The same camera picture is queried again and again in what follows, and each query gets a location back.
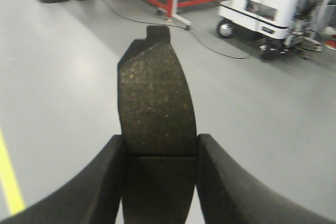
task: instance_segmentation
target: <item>black cable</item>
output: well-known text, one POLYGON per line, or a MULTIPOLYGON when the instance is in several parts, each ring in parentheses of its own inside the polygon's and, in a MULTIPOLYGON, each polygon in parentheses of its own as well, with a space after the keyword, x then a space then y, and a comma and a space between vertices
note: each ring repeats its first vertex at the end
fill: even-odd
MULTIPOLYGON (((177 26, 177 25, 169 25, 169 24, 160 24, 160 23, 154 23, 154 22, 143 22, 143 21, 139 21, 139 20, 135 20, 135 19, 132 19, 132 18, 127 18, 123 15, 121 15, 120 13, 118 13, 116 10, 114 10, 108 3, 106 0, 101 0, 105 5, 106 7, 112 11, 114 14, 116 14, 118 17, 120 18, 123 18, 125 20, 128 20, 128 21, 131 21, 131 22, 135 22, 135 23, 140 23, 140 24, 146 24, 146 25, 163 25, 163 26, 169 26, 169 27, 175 27, 175 28, 179 28, 179 29, 183 29, 183 30, 186 30, 184 27, 181 27, 181 26, 177 26)), ((211 51, 211 52, 214 52, 218 55, 221 55, 221 56, 224 56, 224 57, 227 57, 227 58, 231 58, 231 59, 237 59, 237 60, 244 60, 247 58, 247 56, 245 57, 233 57, 233 56, 230 56, 230 55, 226 55, 226 54, 223 54, 221 52, 218 52, 214 49, 212 49, 211 47, 207 46, 206 44, 204 44, 196 34, 194 34, 192 31, 190 30, 187 30, 193 37, 194 39, 201 45, 203 46, 204 48, 206 48, 207 50, 211 51)))
POLYGON ((316 50, 314 49, 308 49, 308 48, 304 48, 304 47, 301 47, 303 50, 305 51, 310 51, 310 52, 317 52, 316 50))
POLYGON ((310 28, 307 28, 307 30, 308 30, 308 31, 312 31, 313 33, 316 33, 316 34, 318 34, 318 35, 321 34, 320 32, 318 32, 318 31, 314 31, 313 29, 310 29, 310 28))

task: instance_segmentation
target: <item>black wheel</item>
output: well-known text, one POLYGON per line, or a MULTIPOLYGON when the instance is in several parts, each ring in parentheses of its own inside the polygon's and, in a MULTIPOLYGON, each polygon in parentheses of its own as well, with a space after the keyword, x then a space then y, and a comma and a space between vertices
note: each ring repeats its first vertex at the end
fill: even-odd
POLYGON ((217 25, 217 33, 220 38, 228 39, 233 36, 234 32, 235 24, 227 18, 224 18, 217 25))
POLYGON ((278 50, 275 48, 275 45, 270 41, 266 40, 260 46, 260 57, 262 60, 269 60, 275 56, 278 50))
POLYGON ((161 9, 158 9, 158 10, 156 11, 156 14, 161 16, 161 15, 164 14, 164 11, 162 11, 161 9))

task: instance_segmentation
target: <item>yellow floor line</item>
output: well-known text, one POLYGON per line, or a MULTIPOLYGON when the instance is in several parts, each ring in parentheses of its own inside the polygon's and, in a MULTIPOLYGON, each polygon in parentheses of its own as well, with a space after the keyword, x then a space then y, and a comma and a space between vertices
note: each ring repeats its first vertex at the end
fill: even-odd
POLYGON ((0 184, 11 215, 17 214, 26 208, 19 184, 15 177, 13 165, 7 151, 5 140, 0 129, 0 184))

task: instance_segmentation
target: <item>wheel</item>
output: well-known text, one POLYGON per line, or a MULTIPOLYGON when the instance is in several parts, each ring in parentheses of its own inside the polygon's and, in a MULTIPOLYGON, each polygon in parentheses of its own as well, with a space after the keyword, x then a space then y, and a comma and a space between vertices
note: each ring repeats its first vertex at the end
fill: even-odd
POLYGON ((234 32, 235 32, 235 25, 231 20, 224 18, 222 21, 218 23, 217 33, 220 36, 220 38, 228 39, 232 37, 234 32))
POLYGON ((162 11, 161 9, 158 9, 158 10, 156 11, 156 14, 161 16, 161 15, 164 14, 164 11, 162 11))
POLYGON ((262 60, 269 60, 276 52, 277 50, 275 46, 269 40, 264 41, 264 43, 260 46, 260 57, 262 60))

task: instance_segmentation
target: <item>gray floor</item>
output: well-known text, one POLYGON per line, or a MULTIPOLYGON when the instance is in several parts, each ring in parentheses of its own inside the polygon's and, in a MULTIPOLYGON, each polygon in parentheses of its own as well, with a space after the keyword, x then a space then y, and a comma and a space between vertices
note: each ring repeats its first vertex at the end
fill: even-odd
MULTIPOLYGON (((105 1, 129 18, 165 23, 141 0, 105 1)), ((247 56, 225 58, 187 31, 171 28, 197 131, 211 133, 275 191, 336 220, 335 52, 261 62, 257 45, 216 37, 217 4, 180 12, 208 46, 247 56)), ((131 41, 145 37, 145 28, 100 0, 0 0, 0 127, 28 206, 64 184, 120 133, 116 67, 131 41)), ((0 193, 0 219, 8 215, 0 193)), ((204 222, 197 200, 188 222, 204 222)))

